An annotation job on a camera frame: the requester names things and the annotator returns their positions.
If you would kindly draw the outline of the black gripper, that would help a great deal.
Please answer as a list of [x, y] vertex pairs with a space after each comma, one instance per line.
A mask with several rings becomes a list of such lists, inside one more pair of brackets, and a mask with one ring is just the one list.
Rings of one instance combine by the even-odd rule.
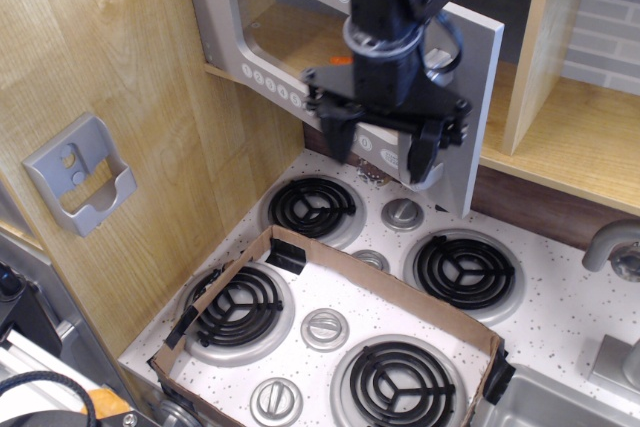
[[[360, 123], [410, 133], [412, 92], [422, 72], [417, 54], [384, 61], [355, 55], [349, 65], [305, 69], [301, 79], [309, 88], [307, 104], [320, 120], [331, 157], [347, 162]], [[462, 131], [473, 110], [468, 99], [443, 90], [445, 121], [429, 120], [411, 137], [407, 160], [411, 184], [426, 180], [438, 152], [449, 147], [446, 132]]]

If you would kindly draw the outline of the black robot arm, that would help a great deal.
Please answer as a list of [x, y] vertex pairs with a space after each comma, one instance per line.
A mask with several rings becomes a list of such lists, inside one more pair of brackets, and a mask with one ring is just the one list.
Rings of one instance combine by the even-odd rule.
[[309, 93], [306, 107], [319, 119], [331, 156], [345, 162], [358, 124], [406, 134], [408, 181], [425, 182], [440, 150], [459, 146], [467, 99], [428, 76], [425, 30], [431, 21], [456, 44], [461, 35], [443, 13], [451, 0], [351, 0], [343, 38], [352, 53], [349, 65], [314, 67], [302, 74]]

